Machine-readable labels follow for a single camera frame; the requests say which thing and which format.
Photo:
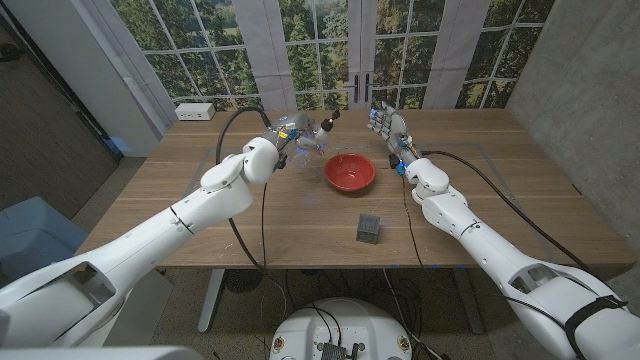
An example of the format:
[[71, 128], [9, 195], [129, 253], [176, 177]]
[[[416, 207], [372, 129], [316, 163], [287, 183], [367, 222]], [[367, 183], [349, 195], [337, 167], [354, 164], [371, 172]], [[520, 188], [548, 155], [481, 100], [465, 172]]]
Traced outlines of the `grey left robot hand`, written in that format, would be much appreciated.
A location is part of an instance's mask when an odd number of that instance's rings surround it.
[[290, 155], [296, 149], [317, 150], [317, 132], [318, 125], [310, 115], [296, 113], [276, 120], [262, 137], [270, 141], [280, 155]]

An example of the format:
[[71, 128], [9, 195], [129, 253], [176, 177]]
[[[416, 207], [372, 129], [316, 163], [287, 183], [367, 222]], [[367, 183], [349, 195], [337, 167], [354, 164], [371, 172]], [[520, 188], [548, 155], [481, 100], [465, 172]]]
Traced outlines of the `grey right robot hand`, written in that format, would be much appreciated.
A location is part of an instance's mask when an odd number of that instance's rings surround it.
[[386, 142], [389, 151], [403, 164], [409, 165], [422, 157], [404, 117], [386, 102], [382, 102], [381, 109], [370, 110], [367, 127]]

